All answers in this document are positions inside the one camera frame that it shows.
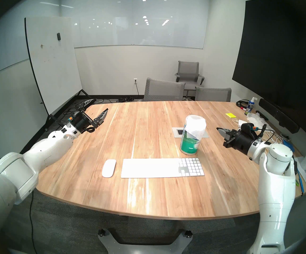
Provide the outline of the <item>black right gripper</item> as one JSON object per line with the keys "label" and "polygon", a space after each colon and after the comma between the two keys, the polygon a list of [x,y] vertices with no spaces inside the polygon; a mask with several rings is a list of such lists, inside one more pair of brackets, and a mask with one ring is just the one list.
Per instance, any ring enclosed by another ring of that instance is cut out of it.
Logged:
{"label": "black right gripper", "polygon": [[242,130],[216,128],[219,134],[224,138],[223,146],[225,148],[234,147],[235,150],[240,151],[244,155],[248,154],[248,151],[258,136],[254,130]]}

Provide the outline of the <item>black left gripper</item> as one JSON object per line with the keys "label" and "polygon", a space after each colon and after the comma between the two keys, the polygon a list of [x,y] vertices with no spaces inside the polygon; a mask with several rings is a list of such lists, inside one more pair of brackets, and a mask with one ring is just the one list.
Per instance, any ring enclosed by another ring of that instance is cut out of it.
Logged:
{"label": "black left gripper", "polygon": [[93,133],[105,120],[108,108],[105,109],[98,117],[91,119],[85,110],[96,102],[96,99],[84,100],[76,105],[75,128],[80,132]]}

